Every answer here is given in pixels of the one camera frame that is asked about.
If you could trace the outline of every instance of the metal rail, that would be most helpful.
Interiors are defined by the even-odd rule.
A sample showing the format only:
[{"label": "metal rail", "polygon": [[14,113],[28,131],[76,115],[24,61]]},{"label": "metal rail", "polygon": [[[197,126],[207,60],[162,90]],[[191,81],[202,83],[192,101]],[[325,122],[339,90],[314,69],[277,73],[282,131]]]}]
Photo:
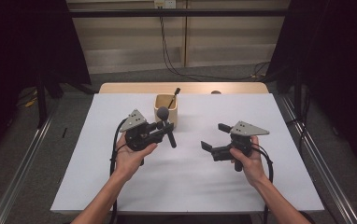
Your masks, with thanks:
[{"label": "metal rail", "polygon": [[[296,116],[295,113],[293,112],[292,101],[287,96],[282,97],[282,101],[287,111],[289,112],[291,119],[295,119]],[[298,133],[301,135],[302,131],[304,130],[304,124],[302,122],[296,122],[295,128],[298,131]],[[346,223],[350,223],[350,224],[357,223],[357,216],[353,210],[352,205],[350,204],[350,201],[348,200],[342,188],[339,187],[338,183],[336,182],[336,179],[334,178],[333,174],[328,168],[326,162],[324,161],[324,158],[319,152],[318,147],[316,146],[315,142],[313,141],[312,137],[310,136],[307,130],[305,130],[304,132],[303,139],[307,151],[311,159],[315,163],[319,173],[321,174],[321,178],[323,179],[324,184],[330,191],[330,194],[333,197],[342,217],[345,219]]]},{"label": "metal rail", "polygon": [[70,9],[72,18],[108,17],[284,17],[288,9]]},{"label": "metal rail", "polygon": [[30,170],[36,153],[40,148],[45,135],[47,134],[48,128],[50,127],[51,119],[55,111],[57,110],[58,105],[59,100],[55,100],[54,102],[52,102],[49,116],[47,117],[42,127],[36,131],[33,141],[28,147],[27,152],[24,155],[23,160],[21,161],[21,165],[19,166],[18,170],[16,171],[16,174],[10,181],[7,190],[5,191],[2,199],[0,200],[0,224],[5,223],[5,221],[7,220],[9,211],[12,208],[12,205],[15,203],[15,200],[19,194],[19,191],[21,190],[25,177],[27,177],[27,174]]}]

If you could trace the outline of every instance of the white paper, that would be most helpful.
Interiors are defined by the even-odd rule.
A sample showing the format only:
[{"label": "white paper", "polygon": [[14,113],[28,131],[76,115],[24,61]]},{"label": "white paper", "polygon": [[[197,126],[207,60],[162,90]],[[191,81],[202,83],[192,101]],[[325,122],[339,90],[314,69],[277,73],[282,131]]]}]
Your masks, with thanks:
[{"label": "white paper", "polygon": [[[113,139],[134,109],[154,122],[156,94],[97,94],[51,211],[79,212],[109,177]],[[145,159],[118,198],[119,213],[236,213],[263,211],[264,202],[229,161],[214,161],[201,141],[226,146],[230,136],[218,123],[243,120],[270,132],[259,136],[273,161],[274,185],[298,210],[323,210],[272,94],[180,94],[177,147],[167,136]],[[268,174],[265,160],[264,169]]]}]

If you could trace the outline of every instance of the wall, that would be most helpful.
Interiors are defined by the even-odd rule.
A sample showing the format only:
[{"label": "wall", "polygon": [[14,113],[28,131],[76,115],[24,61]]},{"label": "wall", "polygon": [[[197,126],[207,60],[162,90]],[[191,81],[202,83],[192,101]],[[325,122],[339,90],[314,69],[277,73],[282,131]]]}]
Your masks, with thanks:
[{"label": "wall", "polygon": [[[177,0],[177,8],[287,8],[289,0]],[[67,0],[70,9],[154,8],[153,1]],[[164,18],[175,67],[270,61],[283,17]],[[73,19],[91,74],[165,68],[159,18]]]}]

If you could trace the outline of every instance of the electrical outlet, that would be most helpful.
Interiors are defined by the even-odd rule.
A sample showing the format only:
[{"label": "electrical outlet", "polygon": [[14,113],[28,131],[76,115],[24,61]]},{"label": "electrical outlet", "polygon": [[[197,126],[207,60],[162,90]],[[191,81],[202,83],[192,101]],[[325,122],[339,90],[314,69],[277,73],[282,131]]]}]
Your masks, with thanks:
[{"label": "electrical outlet", "polygon": [[164,0],[154,0],[154,7],[159,9],[164,8]]},{"label": "electrical outlet", "polygon": [[176,8],[176,0],[165,0],[164,8]]}]

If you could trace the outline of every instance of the person's right hand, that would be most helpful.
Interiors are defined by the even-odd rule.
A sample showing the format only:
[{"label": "person's right hand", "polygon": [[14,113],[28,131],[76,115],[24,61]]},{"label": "person's right hand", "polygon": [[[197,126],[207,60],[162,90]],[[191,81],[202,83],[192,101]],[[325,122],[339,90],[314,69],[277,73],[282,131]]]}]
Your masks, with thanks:
[{"label": "person's right hand", "polygon": [[116,143],[117,145],[117,167],[114,174],[122,175],[125,181],[128,181],[137,171],[141,164],[141,161],[148,156],[155,148],[158,147],[156,143],[148,145],[146,148],[140,151],[133,151],[126,146],[125,141],[126,133],[121,135],[121,138]]},{"label": "person's right hand", "polygon": [[[253,147],[258,148],[258,137],[252,136],[251,142]],[[245,173],[246,178],[249,183],[256,187],[257,183],[260,183],[262,180],[266,178],[263,163],[261,161],[261,154],[257,151],[252,151],[251,156],[246,157],[239,149],[231,148],[231,154],[243,164],[243,172]]]}]

